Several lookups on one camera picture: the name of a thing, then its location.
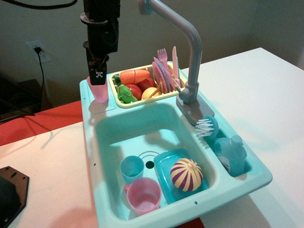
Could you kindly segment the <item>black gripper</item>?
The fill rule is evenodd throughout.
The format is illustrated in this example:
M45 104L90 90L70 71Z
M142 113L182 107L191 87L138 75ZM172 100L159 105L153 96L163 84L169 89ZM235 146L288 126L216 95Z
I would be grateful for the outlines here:
M82 22L87 25L86 59L90 83L93 86L104 85L109 54L118 50L118 19L108 18L105 21L94 21L82 17Z

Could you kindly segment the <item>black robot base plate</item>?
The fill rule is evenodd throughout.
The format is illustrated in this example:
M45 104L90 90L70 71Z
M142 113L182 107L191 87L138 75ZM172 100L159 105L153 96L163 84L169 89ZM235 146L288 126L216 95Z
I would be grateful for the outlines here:
M0 226L7 228L27 204L29 176L6 166L0 169Z

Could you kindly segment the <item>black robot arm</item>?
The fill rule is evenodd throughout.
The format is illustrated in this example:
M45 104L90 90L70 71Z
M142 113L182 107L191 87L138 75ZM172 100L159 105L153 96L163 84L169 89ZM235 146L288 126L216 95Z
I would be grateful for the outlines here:
M109 54L117 52L120 17L119 0L85 0L81 22L87 26L86 51L90 84L104 85Z

